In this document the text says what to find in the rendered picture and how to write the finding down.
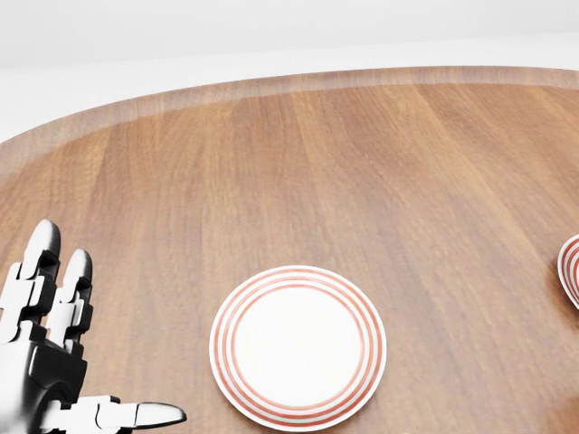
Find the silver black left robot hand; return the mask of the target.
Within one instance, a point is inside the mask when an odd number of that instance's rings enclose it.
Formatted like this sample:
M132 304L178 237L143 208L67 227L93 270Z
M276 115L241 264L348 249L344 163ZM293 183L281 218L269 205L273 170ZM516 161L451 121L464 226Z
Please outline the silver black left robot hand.
M170 403L81 396L92 259L75 250L59 282L60 251L58 226L41 220L0 292L0 434L132 434L186 421Z

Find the white plate with red rings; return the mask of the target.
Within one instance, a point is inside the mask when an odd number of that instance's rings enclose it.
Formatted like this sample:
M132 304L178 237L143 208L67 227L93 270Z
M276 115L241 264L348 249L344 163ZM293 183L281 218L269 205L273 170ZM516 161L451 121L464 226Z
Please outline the white plate with red rings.
M225 398L264 427L329 429L371 399L387 360L369 297L333 271L265 270L240 284L212 325L209 360Z
M579 234L567 240L560 249L557 272L566 295L579 310Z

